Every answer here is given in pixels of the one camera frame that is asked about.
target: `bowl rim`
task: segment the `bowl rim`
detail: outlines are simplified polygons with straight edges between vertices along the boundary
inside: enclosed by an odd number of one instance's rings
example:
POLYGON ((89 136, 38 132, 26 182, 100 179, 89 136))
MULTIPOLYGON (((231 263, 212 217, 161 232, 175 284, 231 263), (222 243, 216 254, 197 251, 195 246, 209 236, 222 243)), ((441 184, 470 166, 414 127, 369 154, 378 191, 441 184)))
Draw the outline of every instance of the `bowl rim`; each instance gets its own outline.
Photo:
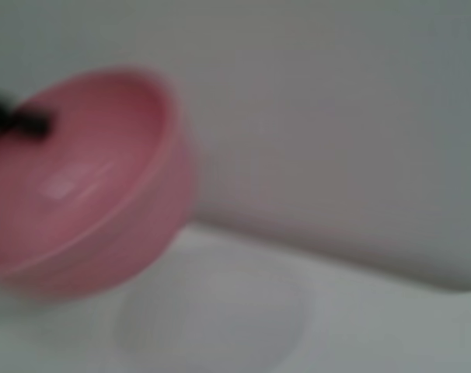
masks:
POLYGON ((84 242, 86 239, 90 238, 96 231, 99 231, 115 217, 119 216, 120 213, 125 210, 132 201, 140 197, 147 188, 151 188, 151 184, 158 180, 157 175, 161 173, 164 166, 168 163, 180 130, 180 105, 178 104, 174 91, 170 88, 170 85, 162 75, 150 68, 122 65, 83 72, 49 85, 45 89, 41 89, 28 99, 24 100, 17 107, 30 104, 39 96, 48 94, 56 89, 61 89, 66 85, 75 84, 76 82, 85 81, 90 78, 112 78, 117 76, 140 82, 156 96, 160 110, 162 111, 160 118, 163 127, 163 130, 159 135, 160 140, 157 149, 153 152, 148 164, 133 182, 129 190, 124 193, 117 203, 100 219, 95 221, 88 228, 83 229, 75 237, 71 238, 67 242, 63 242, 47 253, 26 259, 23 262, 16 263, 12 266, 3 267, 0 265, 0 280, 8 276, 21 274, 25 270, 32 269, 47 260, 53 259, 56 256, 69 251, 77 243, 84 242))

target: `gray wall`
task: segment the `gray wall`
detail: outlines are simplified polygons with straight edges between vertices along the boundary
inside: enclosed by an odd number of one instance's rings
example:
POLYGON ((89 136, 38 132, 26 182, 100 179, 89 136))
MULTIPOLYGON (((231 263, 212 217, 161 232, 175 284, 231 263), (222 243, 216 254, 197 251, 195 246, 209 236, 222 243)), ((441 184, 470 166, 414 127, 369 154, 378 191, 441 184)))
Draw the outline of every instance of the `gray wall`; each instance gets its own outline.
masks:
POLYGON ((0 88, 157 67, 200 215, 471 288, 471 1, 0 0, 0 88))

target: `white countertop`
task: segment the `white countertop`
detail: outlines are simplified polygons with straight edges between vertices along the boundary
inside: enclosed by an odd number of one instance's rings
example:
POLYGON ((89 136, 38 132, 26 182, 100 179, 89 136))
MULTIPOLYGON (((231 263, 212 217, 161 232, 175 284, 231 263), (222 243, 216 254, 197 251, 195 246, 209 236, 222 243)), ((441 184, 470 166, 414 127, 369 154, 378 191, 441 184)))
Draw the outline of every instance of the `white countertop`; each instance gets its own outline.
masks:
POLYGON ((121 288, 0 314, 0 373, 151 371, 471 373, 471 293, 191 225, 121 288))

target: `pink plastic bowl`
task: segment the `pink plastic bowl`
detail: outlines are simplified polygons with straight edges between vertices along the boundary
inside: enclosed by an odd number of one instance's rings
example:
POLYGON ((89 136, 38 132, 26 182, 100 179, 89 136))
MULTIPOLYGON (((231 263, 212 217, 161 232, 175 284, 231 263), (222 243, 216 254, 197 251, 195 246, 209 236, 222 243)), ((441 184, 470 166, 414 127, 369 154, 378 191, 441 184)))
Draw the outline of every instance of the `pink plastic bowl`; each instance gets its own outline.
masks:
POLYGON ((75 298, 156 260, 194 199, 193 157, 161 79, 98 71, 24 106, 54 111, 45 141, 0 139, 0 284, 75 298))

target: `bowl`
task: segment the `bowl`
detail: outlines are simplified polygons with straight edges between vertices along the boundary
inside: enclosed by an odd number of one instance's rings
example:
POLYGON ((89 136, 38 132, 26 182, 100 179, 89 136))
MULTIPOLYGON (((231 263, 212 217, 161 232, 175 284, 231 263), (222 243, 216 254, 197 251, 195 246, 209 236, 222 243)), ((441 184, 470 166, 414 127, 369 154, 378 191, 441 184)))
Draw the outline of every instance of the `bowl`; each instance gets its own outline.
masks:
POLYGON ((20 109, 48 138, 0 137, 0 284, 75 298, 155 261, 187 221, 194 163, 167 84, 136 68, 70 78, 20 109))

